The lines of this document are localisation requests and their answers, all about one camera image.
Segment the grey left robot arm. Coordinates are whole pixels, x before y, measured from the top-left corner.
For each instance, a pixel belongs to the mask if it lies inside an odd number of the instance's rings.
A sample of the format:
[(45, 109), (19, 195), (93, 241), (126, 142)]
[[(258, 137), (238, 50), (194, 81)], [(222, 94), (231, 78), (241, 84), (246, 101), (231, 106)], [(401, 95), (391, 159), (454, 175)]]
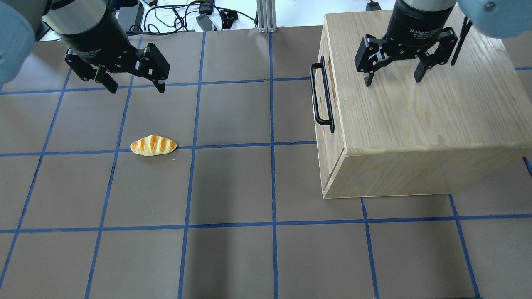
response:
[(40, 25), (46, 23), (68, 45), (65, 62), (83, 81), (93, 80), (110, 93), (118, 84), (112, 73), (150, 80), (160, 93), (170, 64), (153, 43), (143, 49), (131, 44), (114, 12), (136, 0), (2, 0), (1, 83), (18, 75), (31, 54)]

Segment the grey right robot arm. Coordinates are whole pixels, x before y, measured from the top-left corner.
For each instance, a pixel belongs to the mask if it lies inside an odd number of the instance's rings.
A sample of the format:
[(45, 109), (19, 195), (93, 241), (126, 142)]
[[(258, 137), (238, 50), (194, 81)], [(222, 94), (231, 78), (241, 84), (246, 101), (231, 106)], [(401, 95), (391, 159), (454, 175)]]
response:
[(371, 85), (375, 72), (395, 61), (418, 59), (420, 83), (437, 65), (456, 64), (468, 32), (511, 38), (531, 30), (530, 0), (397, 0), (382, 38), (363, 36), (355, 68)]

